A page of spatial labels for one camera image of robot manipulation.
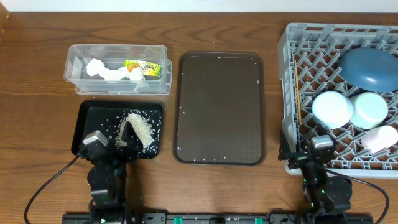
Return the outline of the pile of rice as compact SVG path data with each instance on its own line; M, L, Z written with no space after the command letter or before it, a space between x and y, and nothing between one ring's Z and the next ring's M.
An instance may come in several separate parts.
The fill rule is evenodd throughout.
M124 125L130 122L143 144L143 150L138 153L138 157L150 159L158 155L162 127L162 112L160 110L122 109L113 118L116 124L108 125L106 136L113 141L116 149L127 146L127 142L121 139L121 135Z

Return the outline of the wooden chopstick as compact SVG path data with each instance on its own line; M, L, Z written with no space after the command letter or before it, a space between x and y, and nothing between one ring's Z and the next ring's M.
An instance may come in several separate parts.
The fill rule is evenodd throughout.
M301 114L301 99L300 99L300 89L299 89L299 76L297 71L297 61L294 60L294 74L295 74L295 86L297 93L297 106L298 106L298 123L299 126L302 125L302 114Z

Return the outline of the light blue bowl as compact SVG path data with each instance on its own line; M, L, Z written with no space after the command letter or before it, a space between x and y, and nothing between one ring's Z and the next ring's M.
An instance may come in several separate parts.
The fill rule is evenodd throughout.
M326 91L313 100L312 114L314 120L325 129L336 129L351 119L353 105L345 95L336 91Z

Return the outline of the yellow snack wrapper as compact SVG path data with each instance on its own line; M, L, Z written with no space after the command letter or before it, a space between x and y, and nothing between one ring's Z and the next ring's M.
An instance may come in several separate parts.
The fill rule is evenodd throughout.
M141 75L150 77L159 77L162 71L159 64L143 60L125 60L124 66L129 72L141 72Z

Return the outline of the white tissue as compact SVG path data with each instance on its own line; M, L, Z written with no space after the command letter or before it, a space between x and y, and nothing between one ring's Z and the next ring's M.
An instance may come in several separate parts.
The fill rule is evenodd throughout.
M118 80L136 81L137 86L134 91L139 88L149 87L144 78L144 61L139 60L125 60L125 64L119 69L112 70L105 67L105 64L98 59L92 59L86 67L86 72L89 76L99 75L108 83L115 83Z

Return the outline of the pink cup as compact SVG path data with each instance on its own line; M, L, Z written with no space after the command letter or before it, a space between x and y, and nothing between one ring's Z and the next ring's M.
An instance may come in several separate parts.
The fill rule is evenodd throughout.
M397 142L397 130L392 126L380 126L368 131L361 144L372 154L393 146Z

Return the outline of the light green bowl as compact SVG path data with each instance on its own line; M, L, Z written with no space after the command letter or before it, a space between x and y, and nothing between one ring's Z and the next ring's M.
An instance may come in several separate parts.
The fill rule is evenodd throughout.
M386 101L373 92L364 92L349 99L353 105L350 121L361 129L372 129L379 126L388 114Z

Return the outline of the dark blue plate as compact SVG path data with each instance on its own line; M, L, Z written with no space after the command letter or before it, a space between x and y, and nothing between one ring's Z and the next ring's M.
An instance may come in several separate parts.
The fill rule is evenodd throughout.
M338 62L344 80L375 92L397 90L397 58L380 49L347 51Z

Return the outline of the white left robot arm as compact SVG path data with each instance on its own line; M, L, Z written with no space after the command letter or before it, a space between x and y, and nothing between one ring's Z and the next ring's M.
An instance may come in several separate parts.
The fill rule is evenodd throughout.
M126 164L137 159L143 144L132 124L126 122L121 131L126 143L120 151L112 148L101 131L88 134L81 145L81 157L94 167L87 181L91 187L88 223L134 224L135 211L126 202Z

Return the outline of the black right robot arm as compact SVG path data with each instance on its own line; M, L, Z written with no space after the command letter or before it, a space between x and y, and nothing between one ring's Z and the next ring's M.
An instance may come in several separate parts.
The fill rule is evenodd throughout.
M288 161L301 170L309 202L322 213L340 213L351 208L352 182L339 175L330 177L324 165L334 156L336 141L329 135L315 136L306 151L292 152L280 133L278 160Z

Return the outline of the grey dishwasher rack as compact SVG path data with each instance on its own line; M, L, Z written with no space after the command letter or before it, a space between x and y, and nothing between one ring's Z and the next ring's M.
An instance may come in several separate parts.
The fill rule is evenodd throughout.
M278 43L279 78L282 82L284 118L282 130L290 150L303 151L312 137L320 134L313 118L313 100L325 91L337 91L350 98L364 90L340 75L339 59L360 47L380 49L397 56L397 27L351 24L290 23ZM294 60L301 99L299 126ZM360 178L397 178L397 145L372 154L361 144L367 134L351 122L328 130L337 141L334 158L326 167Z

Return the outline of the black plastic tray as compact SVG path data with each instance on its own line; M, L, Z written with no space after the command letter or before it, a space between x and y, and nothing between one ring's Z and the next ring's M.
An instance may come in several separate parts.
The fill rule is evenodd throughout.
M99 130L106 136L106 128L108 125L116 124L113 116L115 116L117 112L121 112L122 109L155 109L162 112L161 105L157 103L86 100L80 105L72 141L72 153L77 154L80 144L87 134ZM109 139L108 141L109 146L115 148L113 141Z

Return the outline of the clear plastic bin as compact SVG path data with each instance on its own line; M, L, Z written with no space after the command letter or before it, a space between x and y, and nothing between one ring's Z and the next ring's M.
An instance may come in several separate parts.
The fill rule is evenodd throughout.
M99 75L89 76L86 67L92 59L101 60L106 68L116 70L124 66L125 60L143 60L159 64L162 69L167 65L167 48L163 45L132 44L75 44L68 49L64 79L75 85L104 83ZM145 79L160 79L144 76Z

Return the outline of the brown serving tray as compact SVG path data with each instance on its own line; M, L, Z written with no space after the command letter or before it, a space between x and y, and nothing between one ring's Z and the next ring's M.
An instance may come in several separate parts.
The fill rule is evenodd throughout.
M173 155L185 164L255 166L267 154L264 66L249 52L187 52L177 78Z

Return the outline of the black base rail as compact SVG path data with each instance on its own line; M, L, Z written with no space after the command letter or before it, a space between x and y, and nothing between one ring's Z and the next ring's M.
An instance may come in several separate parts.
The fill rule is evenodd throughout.
M373 218L366 215L324 215L315 219L315 223L373 224ZM294 214L272 213L270 215L182 215L165 213L145 213L132 220L138 224L294 224L310 223L309 218Z

